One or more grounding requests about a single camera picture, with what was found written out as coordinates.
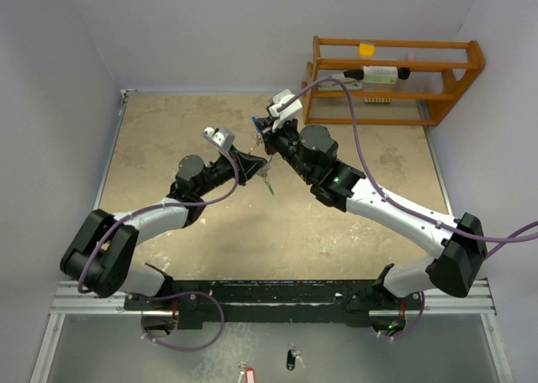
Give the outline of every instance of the orange wooden shelf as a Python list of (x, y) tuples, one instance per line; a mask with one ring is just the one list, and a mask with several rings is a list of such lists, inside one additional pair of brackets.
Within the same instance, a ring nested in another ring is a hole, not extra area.
[[(367, 42), (376, 47), (388, 48), (415, 48), (415, 49), (462, 49), (466, 51), (467, 61), (452, 62), (448, 60), (364, 60), (361, 58), (324, 58), (321, 55), (322, 45), (357, 46)], [(409, 99), (424, 100), (430, 111), (431, 119), (358, 119), (361, 124), (402, 124), (402, 125), (437, 125), (450, 112), (463, 93), (478, 77), (485, 60), (477, 41), (450, 42), (450, 41), (409, 41), (409, 40), (372, 40), (372, 39), (320, 39), (314, 37), (313, 61), (307, 63), (307, 81), (311, 83), (318, 78), (320, 70), (347, 71), (360, 69), (363, 66), (395, 66), (409, 68), (411, 72), (439, 72), (443, 81), (441, 93), (429, 92), (400, 92), (394, 91), (351, 91), (353, 97), (370, 97), (380, 99)], [(465, 70), (460, 80), (454, 77), (453, 70)], [(304, 123), (350, 124), (350, 118), (312, 118), (310, 110), (314, 97), (344, 97), (343, 91), (317, 91), (311, 90), (303, 97)]]

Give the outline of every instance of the floor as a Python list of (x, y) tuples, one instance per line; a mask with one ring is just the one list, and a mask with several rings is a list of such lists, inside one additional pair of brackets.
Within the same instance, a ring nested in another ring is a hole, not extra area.
[[(217, 328), (176, 330), (166, 341), (201, 344)], [(226, 323), (215, 344), (180, 354), (141, 341), (139, 331), (137, 316), (66, 316), (48, 383), (233, 383), (241, 361), (260, 383), (499, 382), (475, 314), (427, 314), (394, 343), (336, 323)], [(287, 370), (290, 343), (300, 348), (305, 368)]]
[[(268, 100), (262, 95), (130, 97), (101, 207), (121, 212), (157, 202), (168, 193), (184, 155), (215, 160), (217, 152), (201, 137), (208, 126), (228, 127), (236, 135), (235, 146), (248, 150), (255, 141), (251, 116), (266, 115)], [(341, 102), (316, 104), (315, 117), (345, 115)], [(383, 110), (394, 111), (398, 104), (384, 107), (363, 104), (358, 110), (362, 117), (383, 116)], [(418, 116), (409, 105), (400, 112)], [(339, 158), (360, 169), (351, 126), (328, 129), (340, 144)], [(383, 186), (446, 212), (421, 127), (361, 126), (359, 131), (367, 161)], [(262, 148), (254, 153), (264, 155)], [(361, 279), (377, 277), (388, 263), (424, 255), (368, 219), (324, 207), (276, 156), (269, 176), (275, 196), (256, 178), (225, 202), (206, 208), (194, 225), (139, 246), (134, 261), (151, 263), (176, 279)], [(226, 184), (206, 198), (228, 189)]]

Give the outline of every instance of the yellow object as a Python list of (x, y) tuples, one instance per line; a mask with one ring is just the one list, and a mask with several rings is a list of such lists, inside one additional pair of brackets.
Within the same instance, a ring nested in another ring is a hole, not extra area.
[(369, 59), (373, 57), (373, 53), (376, 52), (376, 46), (368, 43), (359, 44), (359, 57)]

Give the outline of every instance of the key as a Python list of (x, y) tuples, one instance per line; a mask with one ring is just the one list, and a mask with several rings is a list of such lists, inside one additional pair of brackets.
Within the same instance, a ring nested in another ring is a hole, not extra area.
[(246, 373), (248, 365), (246, 364), (246, 362), (240, 362), (237, 367), (239, 368), (239, 377), (237, 378), (237, 383), (241, 383), (241, 381), (243, 381), (243, 376)]
[(304, 364), (303, 357), (301, 356), (301, 350), (297, 348), (295, 345), (290, 344), (290, 351), (292, 353), (292, 357), (294, 357), (295, 360), (298, 360), (299, 364), (301, 364), (303, 369), (305, 369), (306, 365)]

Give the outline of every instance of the white bracket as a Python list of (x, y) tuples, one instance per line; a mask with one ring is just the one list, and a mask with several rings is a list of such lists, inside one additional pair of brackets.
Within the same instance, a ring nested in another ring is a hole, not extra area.
[(222, 149), (226, 152), (229, 151), (229, 149), (232, 147), (232, 144), (234, 143), (235, 134), (225, 127), (221, 127), (219, 129), (207, 127), (204, 130), (204, 133), (208, 135), (213, 140), (213, 142), (217, 143), (220, 147), (222, 147)]
[(278, 93), (272, 99), (272, 105), (267, 108), (267, 111), (271, 117), (277, 119), (272, 125), (273, 132), (277, 131), (287, 121), (296, 118), (303, 111), (303, 105), (299, 100), (293, 102), (289, 108), (286, 108), (281, 112), (278, 111), (279, 108), (289, 102), (294, 96), (295, 95), (293, 95), (292, 91), (286, 89), (285, 91)]

